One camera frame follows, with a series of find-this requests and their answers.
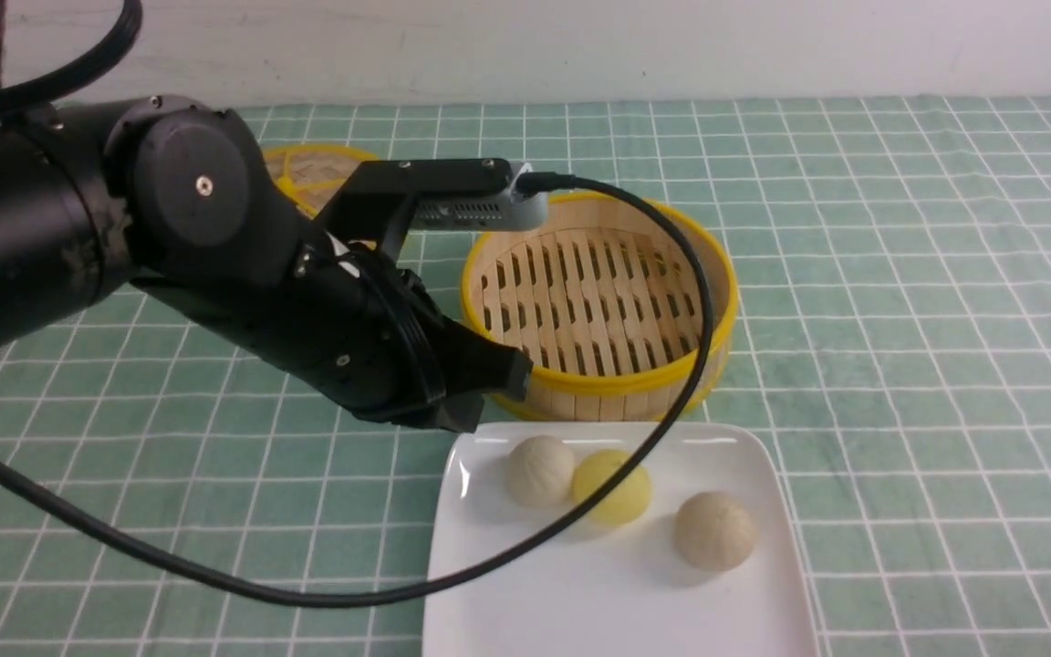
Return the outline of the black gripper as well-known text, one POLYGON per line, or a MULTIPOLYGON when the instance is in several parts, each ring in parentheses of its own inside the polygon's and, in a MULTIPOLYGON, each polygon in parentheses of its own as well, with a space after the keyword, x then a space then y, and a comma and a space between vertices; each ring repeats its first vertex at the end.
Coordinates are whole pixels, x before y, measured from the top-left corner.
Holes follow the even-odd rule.
POLYGON ((534 362, 442 319, 421 280, 387 256, 304 246, 247 310, 243 346, 360 420, 471 433, 481 394, 526 401, 534 362), (439 358, 431 337, 441 324, 439 358))

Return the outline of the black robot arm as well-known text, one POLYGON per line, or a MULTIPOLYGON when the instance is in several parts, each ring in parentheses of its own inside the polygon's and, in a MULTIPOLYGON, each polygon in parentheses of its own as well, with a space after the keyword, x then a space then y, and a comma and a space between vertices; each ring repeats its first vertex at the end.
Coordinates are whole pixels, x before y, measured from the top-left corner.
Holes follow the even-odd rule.
POLYGON ((429 209, 504 215, 516 167, 365 161, 316 219, 245 121, 188 99, 29 112, 0 128, 0 348, 133 286, 360 420, 468 433, 533 365, 397 266, 429 209))

